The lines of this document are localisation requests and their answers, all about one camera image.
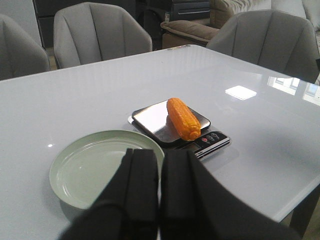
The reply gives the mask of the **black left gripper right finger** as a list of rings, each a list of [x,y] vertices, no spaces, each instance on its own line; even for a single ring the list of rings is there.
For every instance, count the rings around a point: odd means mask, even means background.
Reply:
[[[161,175],[163,240],[298,240],[225,189],[187,150],[169,150]]]

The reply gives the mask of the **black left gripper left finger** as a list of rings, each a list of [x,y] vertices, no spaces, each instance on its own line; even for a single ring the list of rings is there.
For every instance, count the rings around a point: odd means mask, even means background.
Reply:
[[[158,164],[151,149],[127,149],[98,198],[61,240],[155,240],[158,234]]]

